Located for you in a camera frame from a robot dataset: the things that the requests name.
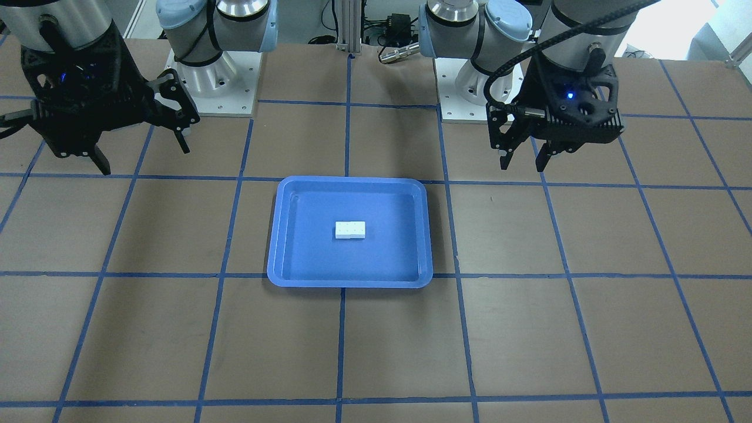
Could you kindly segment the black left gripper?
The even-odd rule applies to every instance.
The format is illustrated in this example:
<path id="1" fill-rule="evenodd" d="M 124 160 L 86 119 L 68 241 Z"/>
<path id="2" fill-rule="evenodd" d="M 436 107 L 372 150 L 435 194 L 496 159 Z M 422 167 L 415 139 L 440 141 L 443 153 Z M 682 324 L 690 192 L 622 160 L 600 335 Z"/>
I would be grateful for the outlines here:
<path id="1" fill-rule="evenodd" d="M 489 142 L 499 147 L 499 165 L 508 170 L 527 137 L 545 140 L 535 158 L 544 172 L 559 147 L 606 144 L 624 132 L 617 106 L 619 81 L 606 56 L 587 56 L 582 70 L 566 69 L 545 56 L 530 59 L 523 85 L 506 112 L 488 118 Z"/>

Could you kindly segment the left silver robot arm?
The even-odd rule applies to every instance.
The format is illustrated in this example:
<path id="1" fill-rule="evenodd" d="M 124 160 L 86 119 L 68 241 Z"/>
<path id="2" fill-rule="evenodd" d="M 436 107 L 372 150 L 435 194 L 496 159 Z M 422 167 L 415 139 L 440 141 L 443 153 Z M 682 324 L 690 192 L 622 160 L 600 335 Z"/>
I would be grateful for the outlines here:
<path id="1" fill-rule="evenodd" d="M 530 137 L 535 167 L 605 145 L 625 129 L 613 59 L 650 1 L 427 1 L 422 56 L 464 59 L 460 85 L 485 107 L 489 144 L 508 168 Z"/>

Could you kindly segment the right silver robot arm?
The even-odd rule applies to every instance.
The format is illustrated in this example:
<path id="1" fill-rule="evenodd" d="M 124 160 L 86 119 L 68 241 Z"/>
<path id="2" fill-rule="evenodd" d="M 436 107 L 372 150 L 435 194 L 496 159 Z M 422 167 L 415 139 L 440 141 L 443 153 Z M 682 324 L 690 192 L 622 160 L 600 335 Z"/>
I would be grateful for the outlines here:
<path id="1" fill-rule="evenodd" d="M 242 88 L 231 52 L 277 46 L 275 1 L 158 1 L 174 64 L 148 80 L 102 1 L 3 1 L 2 22 L 21 43 L 21 70 L 35 98 L 2 115 L 2 137 L 29 126 L 58 158 L 83 156 L 104 174 L 104 132 L 150 123 L 185 132 L 200 121 L 196 99 Z"/>

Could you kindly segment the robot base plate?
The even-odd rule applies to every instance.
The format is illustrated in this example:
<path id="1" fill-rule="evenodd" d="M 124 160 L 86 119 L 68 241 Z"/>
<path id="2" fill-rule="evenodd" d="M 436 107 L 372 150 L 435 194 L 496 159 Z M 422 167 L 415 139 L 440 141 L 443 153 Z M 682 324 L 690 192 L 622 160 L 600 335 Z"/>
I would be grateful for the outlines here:
<path id="1" fill-rule="evenodd" d="M 166 69 L 177 70 L 202 117 L 252 118 L 262 61 L 260 52 L 225 51 L 212 64 L 192 67 L 169 51 Z"/>
<path id="2" fill-rule="evenodd" d="M 441 119 L 445 123 L 486 123 L 484 86 L 487 75 L 473 67 L 469 59 L 437 58 L 434 60 Z M 494 97 L 509 102 L 523 83 L 521 65 L 511 74 L 496 80 L 491 88 Z"/>

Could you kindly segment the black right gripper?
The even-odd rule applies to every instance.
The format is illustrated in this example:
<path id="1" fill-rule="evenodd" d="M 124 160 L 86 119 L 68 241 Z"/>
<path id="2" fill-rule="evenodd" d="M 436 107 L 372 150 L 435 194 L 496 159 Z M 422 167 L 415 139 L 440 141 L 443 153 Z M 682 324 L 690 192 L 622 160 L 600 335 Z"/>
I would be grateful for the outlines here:
<path id="1" fill-rule="evenodd" d="M 49 51 L 23 46 L 21 69 L 34 92 L 28 108 L 2 115 L 2 137 L 29 126 L 58 158 L 86 156 L 103 176 L 111 166 L 98 142 L 104 132 L 150 123 L 173 132 L 191 152 L 186 132 L 200 116 L 177 70 L 147 80 L 117 27 L 77 46 L 59 26 L 36 26 Z"/>

